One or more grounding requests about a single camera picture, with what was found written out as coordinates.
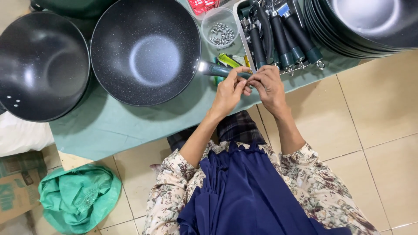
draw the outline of person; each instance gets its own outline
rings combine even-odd
[[[237,76],[247,71],[232,69],[202,122],[167,138],[173,153],[149,194],[143,234],[379,234],[302,138],[278,68]],[[276,118],[278,156],[247,111],[228,116],[248,85]]]

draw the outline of metal tray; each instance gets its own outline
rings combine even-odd
[[[256,73],[257,69],[254,65],[254,60],[252,58],[250,48],[248,47],[248,43],[247,43],[247,40],[245,38],[244,29],[241,26],[240,21],[242,19],[240,19],[240,17],[238,16],[238,10],[239,9],[247,7],[247,6],[250,5],[248,1],[249,0],[241,0],[237,3],[235,3],[232,11],[234,13],[234,19],[235,19],[235,23],[237,24],[237,27],[238,27],[238,32],[241,36],[242,44],[244,44],[245,54],[247,55],[248,61],[249,61],[250,66],[251,66],[251,71],[253,73]],[[286,0],[286,2],[289,5],[289,8],[290,8],[291,12],[296,13],[298,15],[299,22],[301,23],[302,28],[305,28],[305,25],[304,25],[303,20],[302,20],[303,19],[302,10],[301,10],[301,7],[299,5],[298,0]],[[310,63],[307,59],[305,59],[303,61],[303,65],[306,67],[306,66],[310,65]],[[301,69],[301,67],[297,64],[297,65],[295,65],[293,70],[298,70],[298,69]],[[280,74],[286,74],[286,73],[287,73],[286,71],[280,70]]]

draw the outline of green tablecloth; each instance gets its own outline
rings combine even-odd
[[[282,75],[286,92],[359,63],[357,59],[345,58],[320,49],[326,69],[308,66],[303,71],[295,71],[293,77]],[[241,38],[236,39],[234,46],[220,51],[202,40],[201,59],[211,61],[219,52],[245,55]],[[115,100],[96,84],[92,94],[80,107],[49,125],[58,150],[97,161],[200,123],[211,107],[215,93],[216,87],[209,77],[196,74],[190,85],[176,98],[153,107],[133,107]],[[254,90],[249,97],[242,97],[233,113],[258,103],[260,98]]]

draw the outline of wok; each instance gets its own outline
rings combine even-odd
[[[134,106],[174,98],[198,70],[224,77],[230,70],[199,64],[199,29],[175,0],[117,1],[99,19],[90,50],[99,83],[115,99]]]
[[[77,27],[35,12],[0,35],[0,103],[18,118],[48,122],[70,112],[87,88],[90,60]]]

